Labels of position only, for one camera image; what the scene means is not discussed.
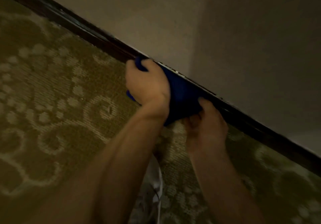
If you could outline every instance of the dark wooden baseboard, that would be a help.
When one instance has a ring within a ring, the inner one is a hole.
[[[136,56],[145,57],[135,49],[115,39],[112,35],[102,31],[53,0],[15,1],[28,7],[38,15],[44,16],[67,28],[119,61],[125,62],[128,59],[134,59]],[[210,92],[209,94],[212,96],[214,105],[220,110],[224,119],[229,124],[311,172],[321,176],[321,158],[240,112],[238,109],[216,97],[215,94]]]

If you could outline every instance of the floral carpet pattern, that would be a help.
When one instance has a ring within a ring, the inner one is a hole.
[[[12,0],[0,0],[0,220],[22,223],[112,138],[138,105],[125,66]],[[215,223],[176,122],[155,156],[163,223]],[[229,155],[268,223],[321,223],[321,178],[230,126]]]

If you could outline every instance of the dark blue rag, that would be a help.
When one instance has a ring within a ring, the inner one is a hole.
[[[141,58],[137,57],[135,59],[136,67],[141,71],[147,72],[148,70],[142,65],[141,62]],[[167,126],[181,118],[189,117],[199,113],[202,108],[198,103],[198,98],[204,97],[208,99],[208,94],[201,88],[183,79],[175,72],[172,72],[163,66],[160,67],[167,76],[171,87],[170,113],[166,122],[164,123],[164,126]],[[126,94],[133,101],[135,100],[129,91],[127,91]]]

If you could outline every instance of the person's left arm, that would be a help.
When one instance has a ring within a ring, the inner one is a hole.
[[[170,88],[152,60],[126,65],[126,83],[142,107],[88,167],[49,199],[29,223],[125,223],[134,206],[156,138],[169,113]]]

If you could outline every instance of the blue fabric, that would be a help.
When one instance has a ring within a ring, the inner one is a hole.
[[[141,58],[137,57],[135,59],[136,67],[141,71],[147,72],[148,70],[142,65],[141,62]],[[171,87],[170,113],[164,126],[167,126],[181,118],[189,117],[199,113],[202,108],[198,103],[198,98],[204,97],[208,99],[208,94],[201,88],[183,79],[171,70],[163,66],[160,67],[167,76]],[[133,101],[135,100],[129,91],[127,91],[126,94]]]

